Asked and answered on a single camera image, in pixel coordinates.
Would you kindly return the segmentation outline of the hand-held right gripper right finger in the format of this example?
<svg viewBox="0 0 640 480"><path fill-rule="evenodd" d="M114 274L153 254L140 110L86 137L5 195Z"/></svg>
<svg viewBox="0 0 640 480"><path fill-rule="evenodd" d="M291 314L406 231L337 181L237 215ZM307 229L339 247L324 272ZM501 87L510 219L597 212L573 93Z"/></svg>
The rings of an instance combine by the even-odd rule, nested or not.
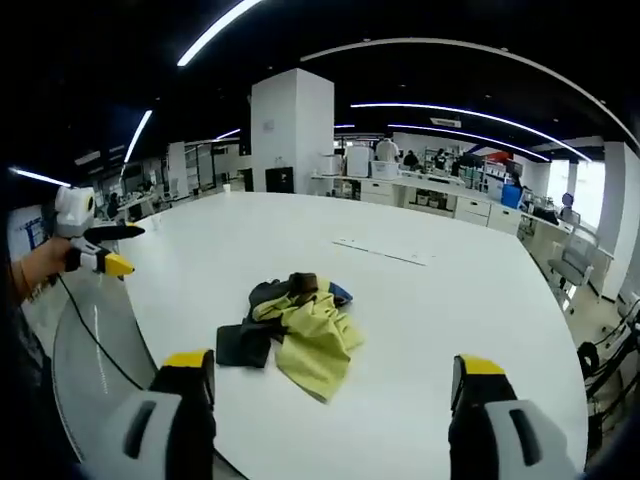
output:
<svg viewBox="0 0 640 480"><path fill-rule="evenodd" d="M505 371L469 354L454 357L448 429L452 479L576 479L562 430L517 397Z"/></svg>

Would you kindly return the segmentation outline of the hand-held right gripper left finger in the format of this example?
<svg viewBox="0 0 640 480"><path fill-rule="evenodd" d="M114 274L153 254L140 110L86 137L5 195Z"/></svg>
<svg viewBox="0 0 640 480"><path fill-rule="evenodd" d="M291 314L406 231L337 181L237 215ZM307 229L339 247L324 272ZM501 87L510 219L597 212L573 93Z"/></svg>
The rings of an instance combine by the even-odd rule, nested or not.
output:
<svg viewBox="0 0 640 480"><path fill-rule="evenodd" d="M83 462L90 479L212 479L215 354L171 355L108 418Z"/></svg>

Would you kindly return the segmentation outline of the person's left hand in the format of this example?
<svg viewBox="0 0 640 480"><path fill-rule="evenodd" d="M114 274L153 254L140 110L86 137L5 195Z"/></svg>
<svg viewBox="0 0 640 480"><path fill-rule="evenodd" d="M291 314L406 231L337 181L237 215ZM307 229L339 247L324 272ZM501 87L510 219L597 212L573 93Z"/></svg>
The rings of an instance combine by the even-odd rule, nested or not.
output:
<svg viewBox="0 0 640 480"><path fill-rule="evenodd" d="M66 268L66 255L71 248L68 239L52 237L32 250L21 260L26 284L34 288L47 277L63 272Z"/></svg>

